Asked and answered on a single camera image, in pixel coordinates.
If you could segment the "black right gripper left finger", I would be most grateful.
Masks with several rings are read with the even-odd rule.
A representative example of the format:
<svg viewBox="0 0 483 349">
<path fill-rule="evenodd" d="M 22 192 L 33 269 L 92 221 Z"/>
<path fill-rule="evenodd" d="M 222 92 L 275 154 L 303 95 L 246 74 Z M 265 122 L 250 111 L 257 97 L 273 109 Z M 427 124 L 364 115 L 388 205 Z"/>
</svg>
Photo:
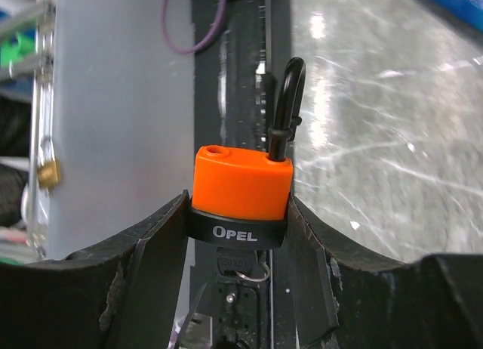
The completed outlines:
<svg viewBox="0 0 483 349">
<path fill-rule="evenodd" d="M 189 197 L 59 261 L 1 266 L 3 348 L 166 348 Z"/>
</svg>

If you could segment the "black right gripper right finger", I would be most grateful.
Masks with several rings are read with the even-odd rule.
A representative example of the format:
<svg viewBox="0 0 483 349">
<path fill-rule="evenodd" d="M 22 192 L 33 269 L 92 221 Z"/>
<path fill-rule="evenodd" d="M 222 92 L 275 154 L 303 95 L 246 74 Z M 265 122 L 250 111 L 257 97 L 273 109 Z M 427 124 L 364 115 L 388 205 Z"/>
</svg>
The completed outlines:
<svg viewBox="0 0 483 349">
<path fill-rule="evenodd" d="M 480 348 L 482 257 L 378 254 L 290 198 L 288 247 L 303 348 Z"/>
</svg>

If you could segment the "orange padlock key bunch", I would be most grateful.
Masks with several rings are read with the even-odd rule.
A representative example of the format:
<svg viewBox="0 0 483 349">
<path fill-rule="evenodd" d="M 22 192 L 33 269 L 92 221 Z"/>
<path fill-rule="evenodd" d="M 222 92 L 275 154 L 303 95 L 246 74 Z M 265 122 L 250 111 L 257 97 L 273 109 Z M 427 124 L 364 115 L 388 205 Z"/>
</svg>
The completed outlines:
<svg viewBox="0 0 483 349">
<path fill-rule="evenodd" d="M 214 259 L 217 275 L 250 283 L 263 283 L 271 277 L 268 264 L 258 251 L 218 248 Z"/>
</svg>

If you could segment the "orange padlock with keys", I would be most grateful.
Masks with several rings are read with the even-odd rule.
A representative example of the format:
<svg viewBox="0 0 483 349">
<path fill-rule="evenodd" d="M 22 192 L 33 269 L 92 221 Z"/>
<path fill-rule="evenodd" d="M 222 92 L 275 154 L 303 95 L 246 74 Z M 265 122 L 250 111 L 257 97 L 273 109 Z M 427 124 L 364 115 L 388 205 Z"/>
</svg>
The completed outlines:
<svg viewBox="0 0 483 349">
<path fill-rule="evenodd" d="M 198 150 L 189 237 L 228 249 L 269 250 L 282 245 L 294 175 L 286 150 L 302 122 L 305 80 L 304 59 L 292 57 L 269 128 L 268 152 L 218 145 Z"/>
</svg>

